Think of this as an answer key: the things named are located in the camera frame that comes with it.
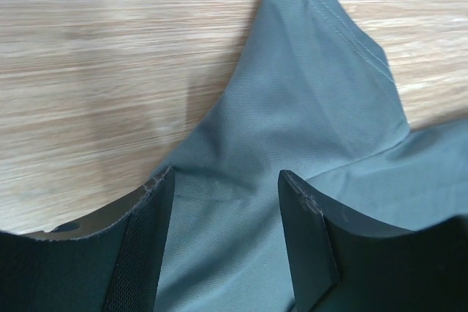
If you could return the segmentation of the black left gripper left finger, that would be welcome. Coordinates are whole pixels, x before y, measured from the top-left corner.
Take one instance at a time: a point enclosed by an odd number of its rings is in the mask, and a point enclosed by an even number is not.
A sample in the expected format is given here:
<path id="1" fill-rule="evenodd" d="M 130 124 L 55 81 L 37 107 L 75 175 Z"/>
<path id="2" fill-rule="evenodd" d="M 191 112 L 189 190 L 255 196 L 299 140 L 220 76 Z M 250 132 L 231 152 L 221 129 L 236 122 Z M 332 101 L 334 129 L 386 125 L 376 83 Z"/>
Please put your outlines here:
<path id="1" fill-rule="evenodd" d="M 2 232 L 1 309 L 152 311 L 174 185 L 167 168 L 49 232 Z"/>

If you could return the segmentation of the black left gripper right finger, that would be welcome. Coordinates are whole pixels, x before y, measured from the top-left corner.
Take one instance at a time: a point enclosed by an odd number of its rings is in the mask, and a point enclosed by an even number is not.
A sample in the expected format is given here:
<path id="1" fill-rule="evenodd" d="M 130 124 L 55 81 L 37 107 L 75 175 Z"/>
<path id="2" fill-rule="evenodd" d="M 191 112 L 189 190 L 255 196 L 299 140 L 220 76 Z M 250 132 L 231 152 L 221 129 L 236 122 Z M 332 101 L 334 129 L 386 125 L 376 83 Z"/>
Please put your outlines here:
<path id="1" fill-rule="evenodd" d="M 410 231 L 278 179 L 297 311 L 465 311 L 467 217 Z"/>

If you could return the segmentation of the grey t shirt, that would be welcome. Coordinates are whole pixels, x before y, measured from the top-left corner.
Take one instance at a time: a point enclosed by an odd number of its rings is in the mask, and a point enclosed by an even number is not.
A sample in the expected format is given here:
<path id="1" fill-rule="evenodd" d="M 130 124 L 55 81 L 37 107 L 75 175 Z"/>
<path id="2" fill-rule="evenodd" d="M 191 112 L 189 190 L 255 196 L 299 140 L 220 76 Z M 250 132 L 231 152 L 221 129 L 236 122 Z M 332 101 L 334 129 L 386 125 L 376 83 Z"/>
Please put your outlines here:
<path id="1" fill-rule="evenodd" d="M 405 229 L 467 212 L 467 121 L 412 131 L 383 49 L 338 0 L 262 0 L 224 93 L 165 165 L 156 311 L 298 309 L 282 170 Z"/>

